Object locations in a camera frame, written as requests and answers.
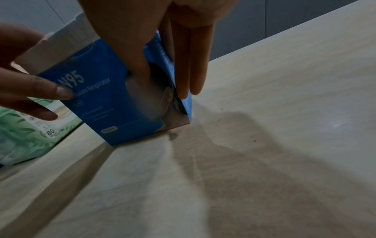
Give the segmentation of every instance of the green package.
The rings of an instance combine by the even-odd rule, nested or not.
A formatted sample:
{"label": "green package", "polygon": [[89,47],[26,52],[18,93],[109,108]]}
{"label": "green package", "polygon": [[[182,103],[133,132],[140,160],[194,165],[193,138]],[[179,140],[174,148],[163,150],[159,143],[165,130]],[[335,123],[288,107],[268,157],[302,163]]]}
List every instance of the green package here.
{"label": "green package", "polygon": [[81,124],[81,120],[60,101],[34,99],[54,111],[55,121],[0,107],[0,164],[14,165],[50,151],[63,137]]}

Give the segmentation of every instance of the n95 respirator box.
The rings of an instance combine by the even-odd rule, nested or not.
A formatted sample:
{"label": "n95 respirator box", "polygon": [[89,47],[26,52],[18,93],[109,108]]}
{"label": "n95 respirator box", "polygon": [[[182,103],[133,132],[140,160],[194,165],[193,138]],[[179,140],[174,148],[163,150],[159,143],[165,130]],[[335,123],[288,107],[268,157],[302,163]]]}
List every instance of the n95 respirator box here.
{"label": "n95 respirator box", "polygon": [[180,100],[174,64],[161,38],[144,46],[150,66],[148,89],[137,83],[82,13],[15,60],[28,73],[64,85],[75,98],[63,103],[110,145],[190,123],[192,96]]}

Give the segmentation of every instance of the marble tabletop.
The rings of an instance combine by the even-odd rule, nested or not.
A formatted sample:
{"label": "marble tabletop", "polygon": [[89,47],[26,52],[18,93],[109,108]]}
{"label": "marble tabletop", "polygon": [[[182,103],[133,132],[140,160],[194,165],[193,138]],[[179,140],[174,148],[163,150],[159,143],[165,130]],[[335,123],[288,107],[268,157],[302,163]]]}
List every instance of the marble tabletop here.
{"label": "marble tabletop", "polygon": [[0,175],[0,237],[376,237],[376,1],[210,62],[193,122]]}

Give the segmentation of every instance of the person's right hand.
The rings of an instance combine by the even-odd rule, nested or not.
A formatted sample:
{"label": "person's right hand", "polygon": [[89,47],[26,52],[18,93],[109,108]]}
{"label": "person's right hand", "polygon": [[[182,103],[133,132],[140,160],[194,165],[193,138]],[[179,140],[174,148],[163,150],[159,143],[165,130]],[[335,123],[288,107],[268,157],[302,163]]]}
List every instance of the person's right hand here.
{"label": "person's right hand", "polygon": [[69,100],[73,92],[46,79],[24,74],[11,66],[14,59],[43,38],[40,32],[0,22],[0,106],[43,120],[58,116],[28,97]]}
{"label": "person's right hand", "polygon": [[150,76],[143,53],[159,29],[175,58],[175,83],[184,99],[205,82],[214,24],[237,0],[78,0],[97,34],[145,85]]}

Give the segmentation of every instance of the black hair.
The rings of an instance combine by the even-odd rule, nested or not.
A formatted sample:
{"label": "black hair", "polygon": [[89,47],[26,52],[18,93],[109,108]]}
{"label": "black hair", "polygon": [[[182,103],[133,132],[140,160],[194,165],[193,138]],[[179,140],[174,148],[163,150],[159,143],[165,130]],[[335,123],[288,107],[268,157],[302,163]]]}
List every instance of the black hair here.
{"label": "black hair", "polygon": [[178,110],[180,113],[188,115],[187,111],[185,110],[181,100],[177,96],[176,88],[170,78],[167,76],[165,71],[161,69],[156,63],[149,62],[150,67],[150,80],[152,83],[160,88],[161,90],[166,90],[166,88],[171,88],[172,92],[174,94],[173,103],[175,106],[175,109]]}

